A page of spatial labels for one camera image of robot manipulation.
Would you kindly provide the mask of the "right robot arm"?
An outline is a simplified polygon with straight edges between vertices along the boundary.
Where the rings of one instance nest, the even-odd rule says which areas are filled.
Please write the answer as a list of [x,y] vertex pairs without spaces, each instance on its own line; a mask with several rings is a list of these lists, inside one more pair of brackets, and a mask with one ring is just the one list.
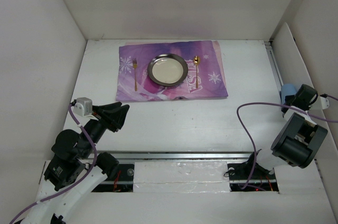
[[280,95],[286,124],[269,149],[251,154],[244,165],[244,172],[249,178],[255,179],[286,164],[306,168],[328,134],[328,130],[314,122],[308,114],[311,109],[327,109],[329,101],[326,97],[306,84],[298,90],[292,84],[282,85]]

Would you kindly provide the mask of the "gold spoon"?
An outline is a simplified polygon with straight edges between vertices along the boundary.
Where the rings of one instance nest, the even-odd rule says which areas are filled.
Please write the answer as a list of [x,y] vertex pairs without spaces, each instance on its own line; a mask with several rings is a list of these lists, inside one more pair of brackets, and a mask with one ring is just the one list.
[[195,69],[196,69],[196,72],[195,72],[195,76],[196,76],[195,87],[196,87],[196,89],[198,89],[198,87],[199,87],[198,72],[199,72],[200,57],[196,55],[193,58],[193,63],[195,65]]

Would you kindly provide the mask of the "blue plastic cup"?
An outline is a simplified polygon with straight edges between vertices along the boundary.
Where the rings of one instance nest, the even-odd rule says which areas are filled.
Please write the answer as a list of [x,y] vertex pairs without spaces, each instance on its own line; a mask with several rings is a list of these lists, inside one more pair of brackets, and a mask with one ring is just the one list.
[[297,90],[293,84],[287,83],[282,85],[280,90],[281,103],[285,105],[289,100],[294,98],[296,93]]

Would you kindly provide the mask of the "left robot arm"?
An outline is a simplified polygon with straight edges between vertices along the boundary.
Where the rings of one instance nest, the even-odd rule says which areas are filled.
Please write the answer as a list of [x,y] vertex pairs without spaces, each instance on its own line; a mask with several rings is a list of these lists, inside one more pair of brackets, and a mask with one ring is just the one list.
[[96,145],[109,130],[122,129],[129,105],[120,102],[95,106],[89,98],[77,98],[68,111],[79,133],[66,129],[58,134],[37,193],[21,223],[68,223],[84,199],[104,180],[118,174],[119,162]]

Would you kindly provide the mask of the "purple Elsa cloth placemat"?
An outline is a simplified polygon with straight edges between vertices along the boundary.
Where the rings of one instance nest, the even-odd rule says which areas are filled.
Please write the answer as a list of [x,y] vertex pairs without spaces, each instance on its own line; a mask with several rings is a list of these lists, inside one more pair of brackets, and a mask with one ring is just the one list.
[[[177,86],[165,87],[154,83],[148,76],[147,66],[161,54],[176,54],[187,63],[186,79]],[[195,87],[193,58],[200,57],[199,87]],[[133,58],[137,59],[137,86],[134,91]],[[217,41],[188,41],[174,43],[126,43],[119,47],[117,101],[160,101],[177,99],[212,99],[228,96],[221,48]]]

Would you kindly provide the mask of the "steel plate with cream centre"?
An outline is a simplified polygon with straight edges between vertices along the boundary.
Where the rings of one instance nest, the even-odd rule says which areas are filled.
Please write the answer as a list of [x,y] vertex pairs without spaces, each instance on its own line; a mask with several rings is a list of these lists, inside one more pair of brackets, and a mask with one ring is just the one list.
[[161,54],[154,57],[147,66],[149,78],[156,84],[172,87],[181,84],[187,77],[186,61],[176,54]]

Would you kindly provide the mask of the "gold fork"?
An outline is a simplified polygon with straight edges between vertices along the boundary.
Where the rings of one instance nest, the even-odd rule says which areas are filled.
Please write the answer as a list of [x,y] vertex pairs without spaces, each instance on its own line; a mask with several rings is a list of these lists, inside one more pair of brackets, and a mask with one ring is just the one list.
[[137,72],[136,72],[136,69],[138,67],[138,65],[137,65],[137,59],[133,58],[132,62],[133,62],[133,68],[134,68],[134,91],[137,91],[138,90],[138,86],[137,86]]

